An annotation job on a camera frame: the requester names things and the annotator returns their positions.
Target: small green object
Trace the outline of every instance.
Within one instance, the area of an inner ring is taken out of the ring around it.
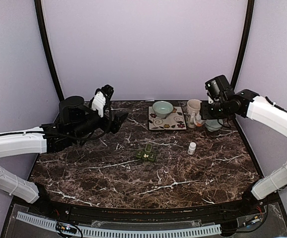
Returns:
[[[143,153],[143,156],[142,156],[142,159],[143,159],[143,160],[148,160],[149,157],[150,157],[150,153],[144,152],[144,153]]]
[[[144,154],[144,152],[142,150],[137,151],[136,158],[141,159],[143,154]]]
[[[148,157],[148,160],[151,161],[151,162],[154,162],[155,158],[156,158],[155,154],[150,154],[150,156]]]
[[[146,146],[145,146],[145,150],[144,151],[146,151],[146,152],[151,152],[151,150],[152,150],[152,145],[151,144],[147,144]]]

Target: black frame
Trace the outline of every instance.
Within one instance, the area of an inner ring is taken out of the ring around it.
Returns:
[[[241,70],[242,62],[245,55],[246,45],[248,41],[251,20],[253,16],[253,9],[254,9],[254,1],[255,0],[248,0],[247,3],[247,11],[244,23],[244,29],[242,34],[242,39],[240,43],[240,48],[235,64],[235,69],[233,72],[233,76],[231,79],[231,86],[235,88],[237,84],[237,80],[239,77],[239,73]],[[60,82],[56,73],[56,69],[54,66],[51,49],[46,33],[45,22],[43,17],[43,10],[41,0],[35,0],[35,7],[36,7],[36,14],[38,19],[38,24],[41,33],[41,39],[46,55],[46,59],[49,65],[50,73],[52,76],[53,84],[56,89],[58,98],[60,101],[64,100],[64,95],[60,86]],[[250,147],[250,144],[240,127],[239,123],[236,119],[233,119],[233,123],[235,124],[243,143],[254,163],[254,166],[258,172],[258,175],[262,178],[263,173],[255,154]],[[262,200],[263,205],[267,204],[267,200]],[[283,214],[285,224],[287,226],[287,214],[282,204],[282,201],[279,197],[278,193],[274,193],[269,196],[269,203],[278,202],[281,208],[281,212]],[[29,207],[29,211],[36,213],[36,210],[33,209],[31,204],[27,204],[20,198],[14,197],[11,205],[8,210],[8,214],[6,216],[3,230],[1,233],[1,238],[4,237],[6,233],[6,228],[8,226],[9,217],[12,213],[14,204],[20,204]],[[66,203],[60,202],[52,202],[52,204],[58,209],[61,214],[60,219],[64,221],[71,221],[73,223],[91,223],[92,220],[101,220],[101,221],[119,221],[119,222],[171,222],[171,221],[185,221],[185,220],[195,220],[201,219],[203,223],[206,222],[215,222],[224,224],[226,222],[235,221],[235,219],[241,214],[238,212],[231,212],[231,213],[222,213],[222,209],[233,209],[238,207],[240,204],[240,200],[227,202],[223,204],[215,204],[215,205],[206,205],[206,206],[197,206],[197,207],[189,207],[189,208],[178,208],[178,209],[141,209],[141,210],[131,210],[131,209],[106,209],[106,208],[96,208],[96,207],[86,207],[86,206],[78,206],[78,205],[71,205]]]

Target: bottle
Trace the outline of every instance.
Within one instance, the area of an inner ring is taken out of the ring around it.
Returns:
[[[188,154],[189,155],[193,155],[196,148],[197,148],[196,143],[191,142],[190,145],[189,145]]]

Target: flower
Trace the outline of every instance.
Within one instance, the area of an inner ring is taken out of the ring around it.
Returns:
[[[185,125],[184,124],[178,124],[178,127],[179,128],[185,128]]]

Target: bottle cap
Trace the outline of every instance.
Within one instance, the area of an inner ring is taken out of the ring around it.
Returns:
[[[189,147],[190,147],[192,150],[194,150],[194,149],[197,147],[197,145],[196,145],[196,143],[191,142]]]

